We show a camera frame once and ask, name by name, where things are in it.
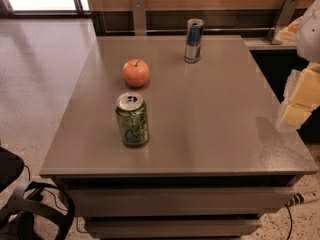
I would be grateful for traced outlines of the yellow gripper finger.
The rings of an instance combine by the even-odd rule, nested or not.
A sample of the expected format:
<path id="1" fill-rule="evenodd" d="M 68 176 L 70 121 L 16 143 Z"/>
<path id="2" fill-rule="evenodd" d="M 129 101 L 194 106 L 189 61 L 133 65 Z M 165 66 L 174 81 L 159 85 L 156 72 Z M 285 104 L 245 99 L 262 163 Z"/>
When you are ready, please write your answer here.
<path id="1" fill-rule="evenodd" d="M 293 69 L 283 97 L 276 129 L 285 133 L 298 130 L 320 106 L 320 64 L 309 64 L 302 71 Z"/>

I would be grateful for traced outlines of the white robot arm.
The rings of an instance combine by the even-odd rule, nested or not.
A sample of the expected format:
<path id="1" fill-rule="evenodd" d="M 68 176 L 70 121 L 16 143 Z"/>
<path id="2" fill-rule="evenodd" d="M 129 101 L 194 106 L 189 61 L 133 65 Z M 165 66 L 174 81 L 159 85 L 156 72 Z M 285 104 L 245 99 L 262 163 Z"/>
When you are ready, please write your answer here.
<path id="1" fill-rule="evenodd" d="M 315 0 L 276 38 L 287 43 L 296 42 L 298 56 L 309 62 L 302 71 L 291 71 L 278 110 L 277 130 L 291 132 L 300 129 L 320 106 L 320 0 Z"/>

